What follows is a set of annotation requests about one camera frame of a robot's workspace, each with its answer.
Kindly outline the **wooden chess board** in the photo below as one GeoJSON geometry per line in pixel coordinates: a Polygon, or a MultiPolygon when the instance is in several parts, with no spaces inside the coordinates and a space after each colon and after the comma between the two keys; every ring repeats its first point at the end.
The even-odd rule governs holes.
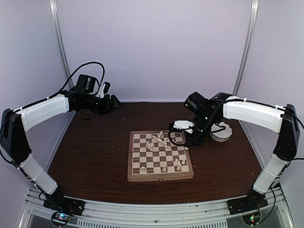
{"type": "Polygon", "coordinates": [[[185,143],[183,133],[171,133],[171,138],[175,144],[168,138],[168,130],[163,130],[164,141],[170,146],[165,148],[152,138],[152,135],[158,137],[160,131],[132,131],[129,139],[128,152],[128,172],[127,179],[130,182],[141,181],[173,181],[192,179],[194,171],[189,155],[189,151],[182,146],[185,143]],[[148,151],[147,142],[155,143],[154,151],[148,151]],[[181,171],[175,171],[174,160],[178,159],[181,165],[181,171]],[[162,164],[167,163],[167,171],[162,172],[162,164]],[[146,173],[141,172],[141,167],[146,167],[146,173]]]}

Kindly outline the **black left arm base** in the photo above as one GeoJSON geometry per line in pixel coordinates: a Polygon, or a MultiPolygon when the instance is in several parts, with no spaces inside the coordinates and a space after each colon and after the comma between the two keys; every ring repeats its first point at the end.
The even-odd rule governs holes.
{"type": "Polygon", "coordinates": [[[79,199],[65,197],[64,189],[58,185],[52,194],[46,193],[41,187],[38,189],[45,196],[43,207],[64,212],[72,216],[82,216],[85,202],[79,199]]]}

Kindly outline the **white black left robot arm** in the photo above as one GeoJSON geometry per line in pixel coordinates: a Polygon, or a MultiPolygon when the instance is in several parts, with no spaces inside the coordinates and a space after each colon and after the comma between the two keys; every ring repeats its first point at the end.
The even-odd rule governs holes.
{"type": "Polygon", "coordinates": [[[101,91],[94,93],[96,83],[96,78],[80,75],[77,84],[69,90],[62,90],[18,109],[6,109],[2,113],[0,144],[10,157],[10,163],[43,193],[51,195],[49,202],[58,211],[68,207],[68,200],[57,192],[59,185],[45,171],[45,166],[36,160],[36,153],[32,152],[31,147],[38,148],[47,133],[54,132],[55,127],[47,129],[53,123],[52,118],[83,110],[102,116],[122,108],[119,99],[108,94],[109,82],[100,84],[101,91]]]}

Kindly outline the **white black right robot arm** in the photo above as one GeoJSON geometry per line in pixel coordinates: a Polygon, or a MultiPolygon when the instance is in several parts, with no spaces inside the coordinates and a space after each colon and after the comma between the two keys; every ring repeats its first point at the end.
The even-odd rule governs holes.
{"type": "Polygon", "coordinates": [[[264,104],[228,93],[217,93],[211,98],[205,98],[198,92],[190,94],[184,106],[195,116],[192,133],[187,136],[187,147],[204,139],[211,132],[212,125],[220,123],[222,119],[237,120],[277,134],[277,140],[271,141],[274,150],[268,162],[253,183],[252,192],[243,201],[246,209],[254,209],[261,203],[261,195],[296,157],[300,129],[295,107],[291,104],[264,104]]]}

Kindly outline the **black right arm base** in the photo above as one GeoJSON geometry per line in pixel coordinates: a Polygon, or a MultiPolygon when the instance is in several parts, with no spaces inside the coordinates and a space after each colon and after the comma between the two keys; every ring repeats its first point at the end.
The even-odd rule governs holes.
{"type": "Polygon", "coordinates": [[[227,206],[231,215],[257,210],[268,205],[265,194],[261,194],[250,189],[246,196],[234,198],[227,201],[227,206]]]}

